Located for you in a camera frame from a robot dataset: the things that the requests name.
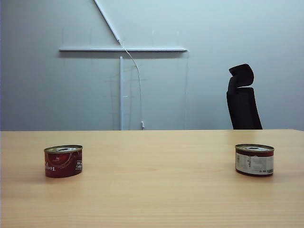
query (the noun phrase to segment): chair headrest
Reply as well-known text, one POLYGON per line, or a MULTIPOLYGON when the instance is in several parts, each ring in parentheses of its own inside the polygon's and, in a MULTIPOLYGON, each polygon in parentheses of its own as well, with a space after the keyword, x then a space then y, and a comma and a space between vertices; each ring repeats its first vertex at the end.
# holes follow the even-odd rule
POLYGON ((230 68, 229 72, 237 78, 236 87, 249 86, 253 83, 253 71, 246 63, 230 68))

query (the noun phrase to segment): vertical metal pole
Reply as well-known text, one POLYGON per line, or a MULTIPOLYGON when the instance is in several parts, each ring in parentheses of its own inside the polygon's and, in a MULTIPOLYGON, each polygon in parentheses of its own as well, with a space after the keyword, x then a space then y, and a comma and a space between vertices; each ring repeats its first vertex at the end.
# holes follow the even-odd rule
POLYGON ((120 56, 120 74, 119 74, 119 100, 120 100, 120 130, 124 129, 124 61, 123 57, 120 56))

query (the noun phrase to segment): red label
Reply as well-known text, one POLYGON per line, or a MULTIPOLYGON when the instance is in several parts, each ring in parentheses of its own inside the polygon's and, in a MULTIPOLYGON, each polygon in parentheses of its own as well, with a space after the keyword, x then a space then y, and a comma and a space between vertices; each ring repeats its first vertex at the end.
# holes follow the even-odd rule
POLYGON ((47 177, 70 177, 82 171, 82 151, 68 153, 45 152, 47 177))

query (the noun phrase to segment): white label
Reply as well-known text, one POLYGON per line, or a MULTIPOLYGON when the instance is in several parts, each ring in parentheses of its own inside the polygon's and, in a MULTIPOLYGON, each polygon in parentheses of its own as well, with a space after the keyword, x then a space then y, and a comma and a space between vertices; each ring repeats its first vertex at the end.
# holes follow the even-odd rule
POLYGON ((77 160, 75 170, 82 170, 82 160, 77 160))
POLYGON ((271 174, 274 172, 274 157, 247 156, 236 153, 236 169, 250 174, 271 174))

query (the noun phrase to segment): can label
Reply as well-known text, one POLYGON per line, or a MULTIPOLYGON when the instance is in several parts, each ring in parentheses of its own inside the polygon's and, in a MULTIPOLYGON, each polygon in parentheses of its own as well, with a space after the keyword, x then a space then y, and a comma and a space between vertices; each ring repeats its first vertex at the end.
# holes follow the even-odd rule
POLYGON ((247 156, 236 153, 236 169, 249 174, 272 174, 274 172, 274 157, 247 156))
POLYGON ((82 171, 82 151, 68 153, 45 152, 45 170, 48 177, 70 177, 82 171))

